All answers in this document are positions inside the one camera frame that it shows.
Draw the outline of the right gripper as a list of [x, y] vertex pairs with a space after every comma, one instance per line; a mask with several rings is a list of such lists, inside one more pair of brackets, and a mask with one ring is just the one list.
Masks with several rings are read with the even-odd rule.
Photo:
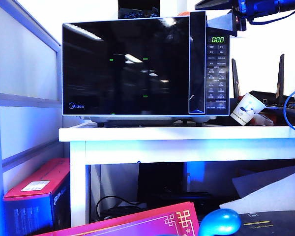
[[201, 0], [195, 4], [195, 10], [227, 10], [232, 8], [236, 17], [233, 13], [228, 13], [207, 20], [206, 25], [209, 28], [223, 30], [227, 34], [237, 37], [237, 29], [239, 31], [246, 31], [245, 0]]

